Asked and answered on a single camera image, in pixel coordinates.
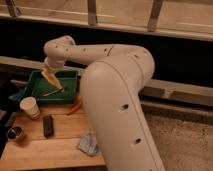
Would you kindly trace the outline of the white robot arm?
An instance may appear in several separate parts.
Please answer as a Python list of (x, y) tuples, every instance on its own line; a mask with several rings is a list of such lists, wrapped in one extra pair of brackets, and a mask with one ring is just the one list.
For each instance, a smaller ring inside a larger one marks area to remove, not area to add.
[(63, 36), (45, 43), (44, 52), (51, 76), (67, 61), (86, 66), (80, 94), (108, 171), (165, 171), (139, 99), (155, 69), (146, 48), (77, 45)]

